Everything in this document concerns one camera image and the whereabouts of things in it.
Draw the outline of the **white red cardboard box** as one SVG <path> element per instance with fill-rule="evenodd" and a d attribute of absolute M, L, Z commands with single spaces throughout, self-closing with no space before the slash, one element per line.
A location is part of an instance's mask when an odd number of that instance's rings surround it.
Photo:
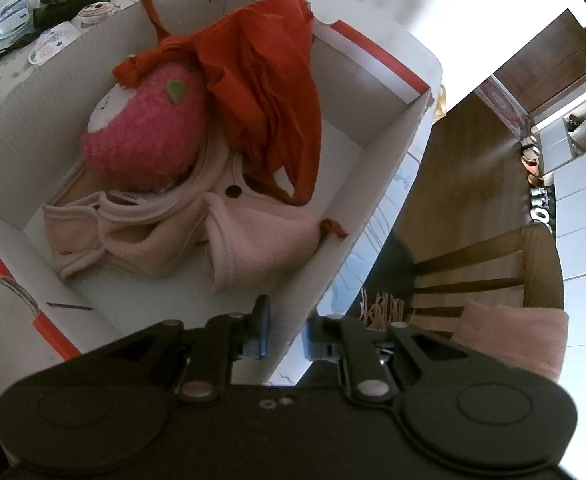
<path fill-rule="evenodd" d="M 154 0 L 167 28 L 190 34 L 256 0 Z M 250 309 L 266 294 L 272 326 L 265 359 L 233 378 L 263 384 L 307 315 L 331 299 L 349 307 L 371 268 L 366 237 L 384 237 L 403 203 L 393 181 L 418 166 L 431 130 L 442 67 L 404 27 L 355 0 L 306 0 L 315 14 L 310 70 L 322 112 L 318 183 L 309 209 L 344 227 L 310 262 L 264 285 L 215 292 L 207 255 L 195 248 L 164 278 L 97 266 L 63 280 L 54 271 L 43 203 L 80 160 L 80 136 L 113 86 L 112 68 L 149 49 L 155 33 L 133 4 L 84 32 L 43 66 L 16 80 L 0 103 L 0 395 L 66 358 L 174 318 L 197 327 Z"/>

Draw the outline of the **black striped knit pouch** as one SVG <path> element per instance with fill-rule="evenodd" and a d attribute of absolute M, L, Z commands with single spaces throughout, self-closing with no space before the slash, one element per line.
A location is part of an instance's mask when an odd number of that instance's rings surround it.
<path fill-rule="evenodd" d="M 0 49 L 0 61 L 14 51 L 19 51 L 54 26 L 71 21 L 85 6 L 92 3 L 108 3 L 111 0 L 38 0 L 31 10 L 32 31 L 13 40 L 8 47 Z"/>

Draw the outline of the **patterned door rug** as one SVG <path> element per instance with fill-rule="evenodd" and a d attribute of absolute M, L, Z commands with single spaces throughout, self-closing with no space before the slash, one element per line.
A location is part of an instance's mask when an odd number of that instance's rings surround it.
<path fill-rule="evenodd" d="M 525 108 L 494 75 L 490 75 L 475 90 L 479 97 L 506 125 L 517 139 L 529 134 L 529 118 Z"/>

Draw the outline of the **row of shoes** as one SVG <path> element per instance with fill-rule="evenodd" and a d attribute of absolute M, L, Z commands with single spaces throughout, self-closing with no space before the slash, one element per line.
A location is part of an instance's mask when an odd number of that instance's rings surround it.
<path fill-rule="evenodd" d="M 535 144 L 528 144 L 521 149 L 521 164 L 527 172 L 527 181 L 536 188 L 546 185 L 540 174 L 540 151 Z"/>

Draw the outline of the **red cloth bag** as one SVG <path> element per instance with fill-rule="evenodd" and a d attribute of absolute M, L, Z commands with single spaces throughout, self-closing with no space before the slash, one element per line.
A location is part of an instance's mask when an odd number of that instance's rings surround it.
<path fill-rule="evenodd" d="M 165 62 L 196 62 L 223 118 L 230 147 L 244 155 L 254 191 L 302 207 L 313 198 L 322 125 L 310 73 L 314 14 L 306 0 L 261 0 L 190 36 L 171 34 L 152 0 L 140 0 L 159 43 L 116 66 L 135 88 Z"/>

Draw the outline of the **pink folded garment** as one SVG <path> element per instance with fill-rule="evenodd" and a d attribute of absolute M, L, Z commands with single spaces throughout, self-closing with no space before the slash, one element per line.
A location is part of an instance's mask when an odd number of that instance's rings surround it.
<path fill-rule="evenodd" d="M 80 168 L 43 206 L 43 215 L 61 278 L 98 262 L 160 276 L 201 246 L 205 278 L 215 292 L 294 271 L 321 240 L 311 211 L 247 186 L 242 158 L 220 129 L 208 131 L 187 179 L 165 192 L 109 190 Z"/>

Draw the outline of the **wooden chair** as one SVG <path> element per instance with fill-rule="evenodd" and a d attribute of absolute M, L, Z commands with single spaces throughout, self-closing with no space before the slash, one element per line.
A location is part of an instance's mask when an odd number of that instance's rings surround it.
<path fill-rule="evenodd" d="M 424 278 L 480 269 L 489 263 L 515 260 L 513 270 L 501 270 L 491 278 L 450 278 L 445 283 L 425 284 Z M 387 237 L 365 284 L 361 286 L 357 316 L 369 330 L 383 332 L 394 322 L 408 322 L 448 338 L 452 323 L 464 307 L 420 306 L 419 296 L 446 295 L 468 298 L 519 288 L 524 308 L 564 308 L 564 285 L 555 238 L 542 223 L 521 228 L 427 260 L 415 260 L 408 247 L 394 234 Z"/>

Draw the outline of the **pink towel on chair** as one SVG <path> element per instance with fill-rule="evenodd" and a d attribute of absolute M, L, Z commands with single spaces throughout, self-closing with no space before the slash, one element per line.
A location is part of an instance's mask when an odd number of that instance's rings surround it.
<path fill-rule="evenodd" d="M 558 382 L 569 319 L 560 309 L 488 307 L 470 302 L 451 339 L 498 361 Z"/>

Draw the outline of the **pink penguin plush toy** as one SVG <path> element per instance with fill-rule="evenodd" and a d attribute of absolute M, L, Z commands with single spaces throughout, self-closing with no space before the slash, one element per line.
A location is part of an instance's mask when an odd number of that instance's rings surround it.
<path fill-rule="evenodd" d="M 122 190 L 159 190 L 192 168 L 206 130 L 202 74 L 162 64 L 137 87 L 115 84 L 99 101 L 82 139 L 84 163 Z"/>

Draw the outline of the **pink round coaster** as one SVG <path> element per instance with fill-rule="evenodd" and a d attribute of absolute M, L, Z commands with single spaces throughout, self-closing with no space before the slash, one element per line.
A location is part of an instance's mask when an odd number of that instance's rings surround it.
<path fill-rule="evenodd" d="M 120 9 L 118 4 L 112 2 L 90 3 L 78 12 L 72 23 L 80 29 L 89 28 L 104 22 Z"/>

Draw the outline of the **floral face mask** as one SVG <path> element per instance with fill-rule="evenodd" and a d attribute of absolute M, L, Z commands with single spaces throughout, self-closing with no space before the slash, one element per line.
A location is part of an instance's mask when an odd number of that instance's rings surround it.
<path fill-rule="evenodd" d="M 45 30 L 35 42 L 28 55 L 28 62 L 33 66 L 42 66 L 60 53 L 82 33 L 71 22 L 63 22 Z"/>

